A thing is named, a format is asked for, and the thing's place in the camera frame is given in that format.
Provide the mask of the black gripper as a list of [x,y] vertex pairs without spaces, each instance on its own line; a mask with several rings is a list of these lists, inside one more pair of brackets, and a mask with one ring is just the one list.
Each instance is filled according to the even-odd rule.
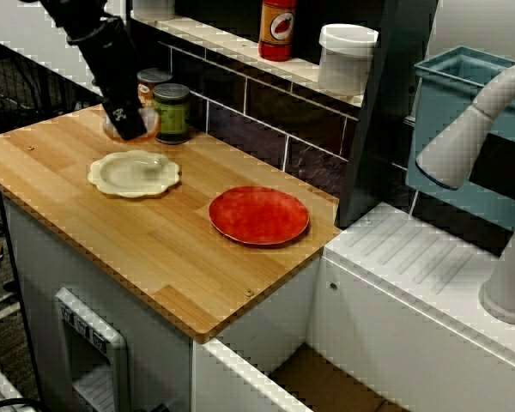
[[104,132],[128,142],[147,134],[142,105],[137,98],[139,60],[122,19],[105,19],[83,34],[68,36],[94,75],[100,89],[106,119]]

